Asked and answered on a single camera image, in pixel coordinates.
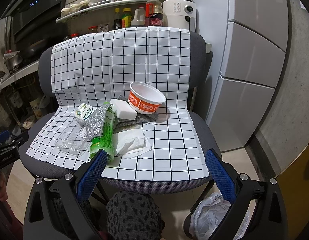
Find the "left hand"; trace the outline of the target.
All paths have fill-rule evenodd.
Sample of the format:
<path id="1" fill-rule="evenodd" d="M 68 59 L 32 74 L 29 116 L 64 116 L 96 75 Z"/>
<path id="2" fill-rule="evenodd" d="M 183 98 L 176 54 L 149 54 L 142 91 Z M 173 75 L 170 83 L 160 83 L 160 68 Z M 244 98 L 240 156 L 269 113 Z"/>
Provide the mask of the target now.
<path id="1" fill-rule="evenodd" d="M 0 171 L 0 201 L 5 202 L 7 199 L 6 177 L 5 174 Z"/>

